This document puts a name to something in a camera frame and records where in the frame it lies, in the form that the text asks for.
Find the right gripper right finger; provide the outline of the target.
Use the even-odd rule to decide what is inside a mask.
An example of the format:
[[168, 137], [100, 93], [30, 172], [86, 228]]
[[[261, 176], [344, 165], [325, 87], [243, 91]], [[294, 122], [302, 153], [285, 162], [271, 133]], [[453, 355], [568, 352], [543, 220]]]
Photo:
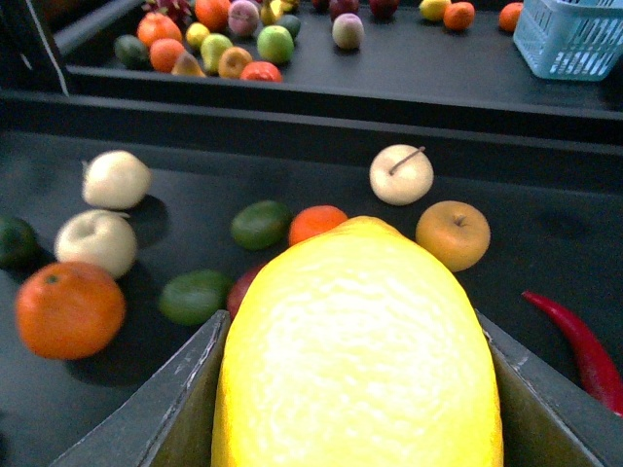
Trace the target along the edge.
[[558, 373], [484, 314], [493, 356], [506, 466], [622, 465], [622, 418]]

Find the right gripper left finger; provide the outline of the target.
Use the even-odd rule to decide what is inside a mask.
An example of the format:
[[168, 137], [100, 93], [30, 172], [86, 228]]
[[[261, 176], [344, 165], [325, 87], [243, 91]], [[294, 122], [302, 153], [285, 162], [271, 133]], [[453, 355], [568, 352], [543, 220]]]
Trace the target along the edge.
[[208, 466], [230, 315], [218, 310], [54, 466]]

